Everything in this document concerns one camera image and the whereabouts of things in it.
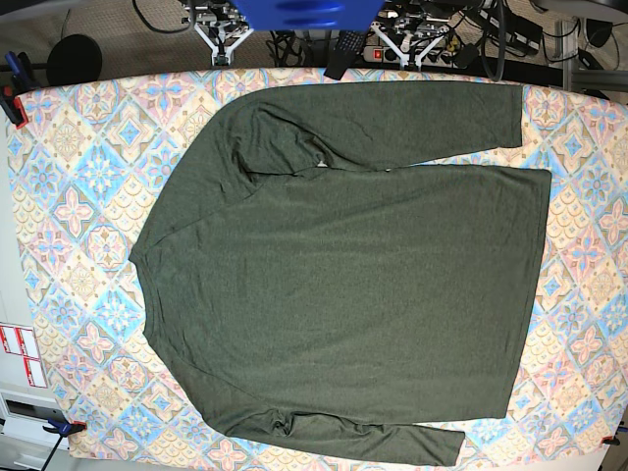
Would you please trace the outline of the dark green long-sleeve shirt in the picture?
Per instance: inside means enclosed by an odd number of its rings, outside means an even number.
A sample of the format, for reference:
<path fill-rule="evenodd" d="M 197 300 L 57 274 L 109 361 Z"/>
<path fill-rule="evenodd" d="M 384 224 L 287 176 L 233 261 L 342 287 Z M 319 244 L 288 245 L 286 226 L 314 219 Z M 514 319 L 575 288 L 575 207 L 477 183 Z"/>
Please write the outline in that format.
<path fill-rule="evenodd" d="M 449 158 L 522 143 L 518 85 L 283 86 L 222 107 L 130 261 L 149 345 L 214 430 L 451 466 L 502 418 L 551 174 Z"/>

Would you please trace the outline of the black power strip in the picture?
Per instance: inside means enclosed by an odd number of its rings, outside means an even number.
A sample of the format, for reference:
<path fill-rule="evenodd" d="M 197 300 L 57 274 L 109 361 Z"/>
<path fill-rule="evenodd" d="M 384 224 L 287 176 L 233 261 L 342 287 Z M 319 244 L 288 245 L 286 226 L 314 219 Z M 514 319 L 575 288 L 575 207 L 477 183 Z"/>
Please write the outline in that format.
<path fill-rule="evenodd" d="M 362 52 L 362 59 L 369 64 L 394 65 L 398 68 L 418 68 L 416 60 L 422 66 L 449 67 L 457 50 L 449 51 L 441 45 L 432 48 L 417 47 L 398 56 L 388 45 L 367 45 Z"/>

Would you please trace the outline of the blue plastic box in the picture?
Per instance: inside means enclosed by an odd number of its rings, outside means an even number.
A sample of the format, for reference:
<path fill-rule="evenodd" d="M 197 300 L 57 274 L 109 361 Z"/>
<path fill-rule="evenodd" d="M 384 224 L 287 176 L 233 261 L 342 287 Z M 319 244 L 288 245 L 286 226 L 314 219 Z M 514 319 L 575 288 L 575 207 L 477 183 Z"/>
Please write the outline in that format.
<path fill-rule="evenodd" d="M 235 0 L 256 30 L 366 30 L 384 0 Z"/>

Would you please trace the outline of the black remote control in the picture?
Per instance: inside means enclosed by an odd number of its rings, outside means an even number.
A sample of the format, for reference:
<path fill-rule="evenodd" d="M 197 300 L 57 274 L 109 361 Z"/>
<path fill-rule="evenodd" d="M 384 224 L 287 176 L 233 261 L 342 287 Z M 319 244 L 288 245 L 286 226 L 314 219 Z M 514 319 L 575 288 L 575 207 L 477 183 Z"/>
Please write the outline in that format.
<path fill-rule="evenodd" d="M 357 55 L 362 52 L 366 35 L 365 31 L 341 30 L 324 76 L 333 80 L 342 79 Z"/>

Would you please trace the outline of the black round stand base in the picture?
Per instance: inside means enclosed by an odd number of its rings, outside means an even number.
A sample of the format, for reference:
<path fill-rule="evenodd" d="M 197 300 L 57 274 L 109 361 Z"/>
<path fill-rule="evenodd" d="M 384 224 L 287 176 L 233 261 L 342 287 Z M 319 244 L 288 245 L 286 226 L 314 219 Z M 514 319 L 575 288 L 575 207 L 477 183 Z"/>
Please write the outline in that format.
<path fill-rule="evenodd" d="M 46 63 L 50 86 L 65 86 L 99 80 L 102 51 L 97 42 L 84 34 L 61 39 L 51 50 Z"/>

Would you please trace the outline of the blue clamp top left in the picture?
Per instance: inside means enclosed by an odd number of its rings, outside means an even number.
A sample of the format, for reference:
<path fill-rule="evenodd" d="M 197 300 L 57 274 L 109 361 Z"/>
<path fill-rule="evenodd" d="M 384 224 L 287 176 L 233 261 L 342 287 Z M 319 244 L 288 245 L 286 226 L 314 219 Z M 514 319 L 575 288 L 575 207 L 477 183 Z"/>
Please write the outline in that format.
<path fill-rule="evenodd" d="M 1 86 L 1 109 L 17 130 L 28 123 L 26 109 L 20 98 L 20 94 L 27 91 L 30 84 L 29 75 L 23 62 L 14 52 L 5 54 L 7 66 L 2 66 L 2 72 L 10 72 L 12 85 Z"/>

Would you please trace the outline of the blue clamp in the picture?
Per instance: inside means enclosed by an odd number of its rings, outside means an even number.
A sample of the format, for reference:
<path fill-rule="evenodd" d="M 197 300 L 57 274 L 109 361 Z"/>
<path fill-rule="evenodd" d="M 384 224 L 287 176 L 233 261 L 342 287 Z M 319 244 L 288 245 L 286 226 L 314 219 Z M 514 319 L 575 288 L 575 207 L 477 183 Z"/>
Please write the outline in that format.
<path fill-rule="evenodd" d="M 42 430 L 48 434 L 52 434 L 58 437 L 56 443 L 49 452 L 41 471 L 45 471 L 52 460 L 55 452 L 57 451 L 61 441 L 67 439 L 69 436 L 81 433 L 87 429 L 87 426 L 83 422 L 64 422 L 48 419 L 47 424 L 42 427 Z"/>
<path fill-rule="evenodd" d="M 5 54 L 7 66 L 2 66 L 2 72 L 10 72 L 12 85 L 1 86 L 1 109 L 17 130 L 28 123 L 26 109 L 20 98 L 20 94 L 27 91 L 30 84 L 29 75 L 23 62 L 14 52 Z"/>

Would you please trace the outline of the red white label stickers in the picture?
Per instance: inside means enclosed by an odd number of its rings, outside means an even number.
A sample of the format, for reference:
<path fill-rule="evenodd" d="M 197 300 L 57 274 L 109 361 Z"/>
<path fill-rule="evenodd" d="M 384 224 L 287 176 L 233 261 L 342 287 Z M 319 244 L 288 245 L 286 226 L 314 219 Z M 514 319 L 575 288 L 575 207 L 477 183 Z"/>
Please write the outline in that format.
<path fill-rule="evenodd" d="M 32 328 L 1 325 L 1 380 L 13 382 L 18 386 L 47 388 Z"/>

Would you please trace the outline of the blue clamp bottom left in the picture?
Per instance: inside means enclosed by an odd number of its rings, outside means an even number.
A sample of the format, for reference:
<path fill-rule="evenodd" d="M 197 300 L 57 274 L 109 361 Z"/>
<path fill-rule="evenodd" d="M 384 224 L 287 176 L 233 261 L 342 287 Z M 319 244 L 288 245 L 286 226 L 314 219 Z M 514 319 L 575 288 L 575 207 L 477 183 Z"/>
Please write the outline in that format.
<path fill-rule="evenodd" d="M 41 471 L 45 471 L 52 460 L 55 452 L 57 451 L 61 441 L 67 439 L 69 436 L 81 433 L 87 429 L 87 426 L 83 422 L 64 422 L 48 419 L 47 424 L 42 427 L 42 430 L 48 434 L 52 434 L 58 437 L 56 443 L 49 452 Z"/>

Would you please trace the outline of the red clamp bottom right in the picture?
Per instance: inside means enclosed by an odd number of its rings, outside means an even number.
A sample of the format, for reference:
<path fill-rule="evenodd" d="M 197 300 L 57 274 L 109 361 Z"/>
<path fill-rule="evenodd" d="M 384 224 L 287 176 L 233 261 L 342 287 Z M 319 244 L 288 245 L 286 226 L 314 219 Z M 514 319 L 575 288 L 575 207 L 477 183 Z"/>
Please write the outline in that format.
<path fill-rule="evenodd" d="M 602 439 L 602 444 L 603 445 L 621 445 L 621 440 L 616 436 L 605 437 Z"/>

